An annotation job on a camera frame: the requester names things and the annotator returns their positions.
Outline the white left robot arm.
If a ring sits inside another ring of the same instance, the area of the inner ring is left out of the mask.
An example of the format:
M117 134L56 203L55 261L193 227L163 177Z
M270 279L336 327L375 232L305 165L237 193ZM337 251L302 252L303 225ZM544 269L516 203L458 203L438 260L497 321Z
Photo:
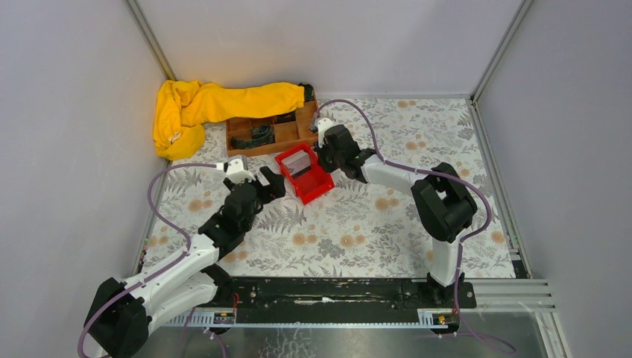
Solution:
M107 357L131 357L160 325L212 301L223 281L205 270L244 241L264 205L285 196L284 177L267 166L260 169L266 184L240 156L212 163L210 168L224 174L229 190L224 204L194 236L173 224L186 244L155 266L123 280L111 277L98 287L78 340L79 357L86 356L87 336Z

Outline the red plastic bin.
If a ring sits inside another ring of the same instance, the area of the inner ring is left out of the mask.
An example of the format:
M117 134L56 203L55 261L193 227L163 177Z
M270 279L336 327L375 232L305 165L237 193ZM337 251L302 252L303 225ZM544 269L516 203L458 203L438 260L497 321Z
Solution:
M313 202L335 187L331 174L324 171L316 153L305 143L278 154L274 159L303 204Z

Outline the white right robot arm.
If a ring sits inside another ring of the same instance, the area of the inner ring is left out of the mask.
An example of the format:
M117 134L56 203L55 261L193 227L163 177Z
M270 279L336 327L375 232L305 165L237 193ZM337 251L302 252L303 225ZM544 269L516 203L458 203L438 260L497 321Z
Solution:
M349 179L410 195L421 224L432 238L434 261L429 269L436 286L449 287L458 273L458 239L470 227L477 204L448 163L428 171L410 169L379 158L372 148L359 148L350 131L330 119L309 127L317 134L314 150L325 172L342 171Z

